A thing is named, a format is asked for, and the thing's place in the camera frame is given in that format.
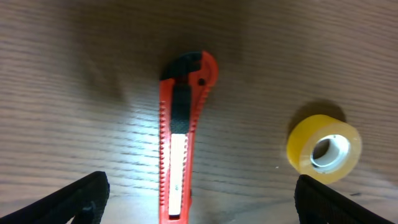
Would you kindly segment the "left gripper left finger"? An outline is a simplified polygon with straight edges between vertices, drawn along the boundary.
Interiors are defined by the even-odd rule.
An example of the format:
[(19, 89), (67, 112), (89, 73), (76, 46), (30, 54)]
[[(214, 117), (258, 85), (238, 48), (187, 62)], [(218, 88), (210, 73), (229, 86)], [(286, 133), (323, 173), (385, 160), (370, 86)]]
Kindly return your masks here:
[(78, 181), (1, 218), (1, 224), (99, 224), (110, 185), (105, 172)]

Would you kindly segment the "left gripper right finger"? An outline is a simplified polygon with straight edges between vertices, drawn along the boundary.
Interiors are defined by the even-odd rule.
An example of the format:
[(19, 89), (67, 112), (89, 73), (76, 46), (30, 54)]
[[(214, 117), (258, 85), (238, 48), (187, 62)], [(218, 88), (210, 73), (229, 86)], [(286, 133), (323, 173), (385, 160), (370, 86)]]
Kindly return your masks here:
[(299, 176), (294, 199), (300, 224), (392, 224), (309, 175)]

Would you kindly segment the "yellow clear tape roll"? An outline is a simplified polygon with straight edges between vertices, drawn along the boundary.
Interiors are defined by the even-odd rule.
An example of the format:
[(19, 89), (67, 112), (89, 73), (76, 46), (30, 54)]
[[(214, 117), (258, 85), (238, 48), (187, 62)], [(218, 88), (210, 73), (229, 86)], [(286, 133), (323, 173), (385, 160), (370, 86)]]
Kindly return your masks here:
[(295, 170), (323, 184), (347, 176), (362, 152), (356, 128), (327, 115), (309, 116), (288, 137), (287, 158)]

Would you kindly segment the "red utility knife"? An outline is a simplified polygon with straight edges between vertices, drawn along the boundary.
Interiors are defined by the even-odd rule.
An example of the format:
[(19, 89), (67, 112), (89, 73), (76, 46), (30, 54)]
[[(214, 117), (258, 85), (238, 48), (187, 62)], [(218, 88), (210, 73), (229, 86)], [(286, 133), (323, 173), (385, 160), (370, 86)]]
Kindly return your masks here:
[(195, 133), (218, 64), (202, 50), (171, 61), (159, 86), (159, 223), (187, 224), (192, 204)]

